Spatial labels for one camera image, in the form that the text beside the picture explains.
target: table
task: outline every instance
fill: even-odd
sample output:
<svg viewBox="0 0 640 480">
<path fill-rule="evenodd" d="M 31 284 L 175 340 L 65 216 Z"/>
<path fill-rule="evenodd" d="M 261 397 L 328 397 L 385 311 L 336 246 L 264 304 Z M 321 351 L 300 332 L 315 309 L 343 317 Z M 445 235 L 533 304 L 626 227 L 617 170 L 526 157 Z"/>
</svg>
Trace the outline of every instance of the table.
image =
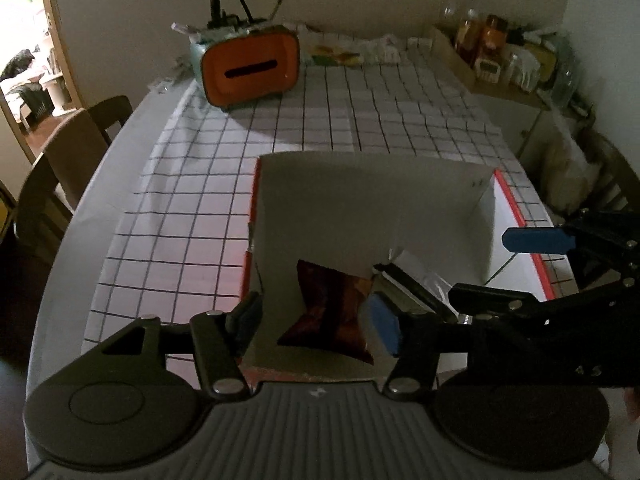
<svg viewBox="0 0 640 480">
<path fill-rule="evenodd" d="M 28 392 L 137 316 L 186 322 L 235 306 L 255 161 L 266 153 L 361 150 L 500 167 L 527 224 L 549 225 L 500 130 L 483 118 L 472 95 L 414 64 L 303 66 L 282 98 L 229 114 L 194 82 L 150 94 L 69 226 L 38 316 Z M 544 257 L 556 294 L 575 292 L 567 260 Z M 189 358 L 171 356 L 167 367 L 195 383 Z"/>
</svg>

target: metal bolt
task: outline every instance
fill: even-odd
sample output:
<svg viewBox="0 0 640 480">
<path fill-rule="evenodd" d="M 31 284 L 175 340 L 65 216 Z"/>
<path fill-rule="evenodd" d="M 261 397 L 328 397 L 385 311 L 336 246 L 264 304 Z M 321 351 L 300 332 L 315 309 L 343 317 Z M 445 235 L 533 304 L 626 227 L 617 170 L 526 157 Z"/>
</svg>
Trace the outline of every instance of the metal bolt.
<svg viewBox="0 0 640 480">
<path fill-rule="evenodd" d="M 237 395 L 244 390 L 244 383 L 240 379 L 218 379 L 213 383 L 213 391 L 219 395 Z"/>
<path fill-rule="evenodd" d="M 395 394 L 414 394 L 420 383 L 412 377 L 396 377 L 389 382 L 389 390 Z"/>
</svg>

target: grid pattern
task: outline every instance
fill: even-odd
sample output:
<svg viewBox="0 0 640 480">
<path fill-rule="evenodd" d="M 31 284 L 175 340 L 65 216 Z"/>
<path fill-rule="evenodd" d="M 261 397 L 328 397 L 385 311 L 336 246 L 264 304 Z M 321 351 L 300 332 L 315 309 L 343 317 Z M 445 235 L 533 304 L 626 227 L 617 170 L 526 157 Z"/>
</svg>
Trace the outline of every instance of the grid pattern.
<svg viewBox="0 0 640 480">
<path fill-rule="evenodd" d="M 229 113 L 195 83 L 159 136 L 113 236 L 82 351 L 134 318 L 184 323 L 238 302 L 255 163 L 284 151 L 400 153 L 501 168 L 530 226 L 550 225 L 538 194 L 474 97 L 405 60 L 397 66 L 301 66 L 295 88 Z M 568 262 L 543 255 L 558 296 Z M 197 384 L 193 362 L 168 368 Z"/>
</svg>

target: red snack packet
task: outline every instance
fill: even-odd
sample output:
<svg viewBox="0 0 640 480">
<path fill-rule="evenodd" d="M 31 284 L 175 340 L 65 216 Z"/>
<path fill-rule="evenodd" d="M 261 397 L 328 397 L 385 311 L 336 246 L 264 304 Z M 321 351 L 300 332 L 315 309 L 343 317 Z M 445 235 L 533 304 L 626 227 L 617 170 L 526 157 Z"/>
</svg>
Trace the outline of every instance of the red snack packet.
<svg viewBox="0 0 640 480">
<path fill-rule="evenodd" d="M 303 260 L 296 269 L 306 312 L 278 344 L 338 352 L 372 365 L 358 325 L 358 308 L 369 294 L 371 280 Z"/>
</svg>

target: ribbed gray surface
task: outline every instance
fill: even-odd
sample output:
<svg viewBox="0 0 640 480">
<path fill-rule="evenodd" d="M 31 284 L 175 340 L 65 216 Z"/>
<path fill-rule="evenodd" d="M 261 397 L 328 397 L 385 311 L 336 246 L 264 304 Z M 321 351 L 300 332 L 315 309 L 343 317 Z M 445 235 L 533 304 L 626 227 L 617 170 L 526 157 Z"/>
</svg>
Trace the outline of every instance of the ribbed gray surface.
<svg viewBox="0 0 640 480">
<path fill-rule="evenodd" d="M 265 384 L 247 402 L 215 407 L 193 440 L 154 464 L 120 473 L 46 463 L 33 480 L 596 480 L 591 463 L 547 473 L 504 470 L 440 436 L 418 404 L 370 383 Z"/>
</svg>

